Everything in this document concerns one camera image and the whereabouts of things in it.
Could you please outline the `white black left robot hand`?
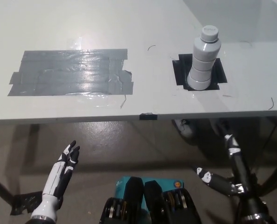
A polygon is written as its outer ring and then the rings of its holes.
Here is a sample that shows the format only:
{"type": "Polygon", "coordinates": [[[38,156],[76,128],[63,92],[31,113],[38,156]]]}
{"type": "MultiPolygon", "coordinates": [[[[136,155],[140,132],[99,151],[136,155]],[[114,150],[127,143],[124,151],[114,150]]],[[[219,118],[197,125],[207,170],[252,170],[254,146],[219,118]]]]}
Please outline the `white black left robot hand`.
{"type": "Polygon", "coordinates": [[[78,164],[80,146],[71,142],[54,163],[42,192],[42,201],[31,214],[28,224],[55,224],[64,193],[78,164]]]}

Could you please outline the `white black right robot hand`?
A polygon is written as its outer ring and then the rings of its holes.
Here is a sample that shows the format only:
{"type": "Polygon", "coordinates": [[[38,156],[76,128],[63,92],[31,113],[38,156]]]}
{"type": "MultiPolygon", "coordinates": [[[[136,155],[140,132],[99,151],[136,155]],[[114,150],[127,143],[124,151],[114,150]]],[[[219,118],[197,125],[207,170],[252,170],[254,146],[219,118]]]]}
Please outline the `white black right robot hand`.
{"type": "Polygon", "coordinates": [[[232,169],[232,179],[227,179],[205,170],[200,166],[193,166],[193,171],[208,187],[226,196],[245,196],[253,191],[250,169],[242,155],[241,148],[233,133],[225,128],[221,129],[232,169]]]}

